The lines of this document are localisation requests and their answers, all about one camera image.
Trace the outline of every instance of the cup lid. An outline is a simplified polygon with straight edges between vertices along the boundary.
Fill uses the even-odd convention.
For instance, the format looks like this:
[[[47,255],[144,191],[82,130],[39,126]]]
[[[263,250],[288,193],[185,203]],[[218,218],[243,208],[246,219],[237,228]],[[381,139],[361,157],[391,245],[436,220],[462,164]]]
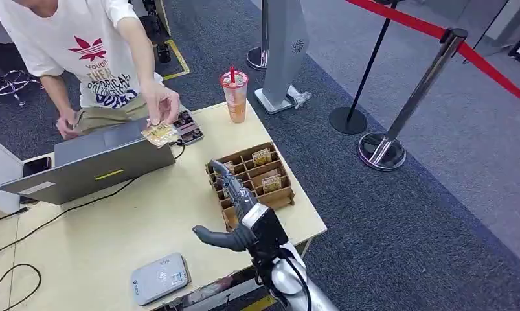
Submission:
[[[235,70],[235,82],[231,82],[231,72],[227,71],[220,77],[220,84],[228,89],[238,89],[248,83],[248,76],[242,71]]]

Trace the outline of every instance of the plastic cup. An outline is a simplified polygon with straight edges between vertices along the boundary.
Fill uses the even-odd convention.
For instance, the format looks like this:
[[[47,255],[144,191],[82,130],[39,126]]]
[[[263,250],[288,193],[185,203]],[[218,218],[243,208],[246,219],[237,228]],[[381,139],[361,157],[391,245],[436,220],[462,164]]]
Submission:
[[[231,72],[220,77],[220,84],[225,93],[225,101],[229,110],[229,117],[233,123],[244,122],[246,117],[246,85],[248,76],[242,71],[235,70],[235,82],[231,82]]]

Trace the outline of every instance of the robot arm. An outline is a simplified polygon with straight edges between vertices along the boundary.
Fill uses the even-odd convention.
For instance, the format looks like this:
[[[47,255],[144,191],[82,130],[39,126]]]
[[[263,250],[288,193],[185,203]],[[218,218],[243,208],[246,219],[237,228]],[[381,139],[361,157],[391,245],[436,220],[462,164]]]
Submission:
[[[210,164],[221,175],[223,188],[235,206],[239,224],[232,233],[215,233],[198,225],[193,228],[197,237],[212,246],[233,251],[248,250],[263,285],[291,310],[337,310],[307,278],[306,265],[289,242],[274,210],[259,203],[223,164],[218,161]]]

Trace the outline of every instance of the black phone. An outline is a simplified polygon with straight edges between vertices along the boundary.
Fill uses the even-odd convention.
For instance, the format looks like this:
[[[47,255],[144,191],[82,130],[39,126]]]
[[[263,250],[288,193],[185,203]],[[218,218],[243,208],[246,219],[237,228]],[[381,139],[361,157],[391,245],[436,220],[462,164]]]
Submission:
[[[40,159],[29,161],[23,164],[23,177],[34,175],[52,168],[52,159],[50,157],[41,157]],[[34,203],[37,200],[19,196],[20,204]]]
[[[190,145],[204,137],[203,132],[187,110],[179,113],[177,120],[174,122],[174,128],[176,128],[185,145]]]

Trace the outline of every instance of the cardboard tray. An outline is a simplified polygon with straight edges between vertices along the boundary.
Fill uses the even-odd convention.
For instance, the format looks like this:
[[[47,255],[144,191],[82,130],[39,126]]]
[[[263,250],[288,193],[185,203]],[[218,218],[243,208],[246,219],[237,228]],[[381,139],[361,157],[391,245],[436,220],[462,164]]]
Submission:
[[[268,148],[271,152],[271,162],[264,165],[254,167],[252,154]],[[279,209],[288,205],[294,205],[294,192],[292,191],[290,178],[288,177],[284,165],[280,160],[280,156],[273,146],[273,143],[264,143],[246,150],[236,152],[234,154],[218,159],[222,163],[233,162],[235,177],[242,181],[242,185],[250,189],[252,194],[258,198],[258,201],[272,209]],[[216,174],[214,169],[207,163],[207,174],[209,175],[210,184],[218,196],[220,201],[221,212],[225,220],[226,230],[231,232],[235,229],[238,219],[235,208],[230,199],[226,198],[221,185],[216,183]],[[271,176],[281,176],[282,188],[269,193],[264,193],[262,180]]]

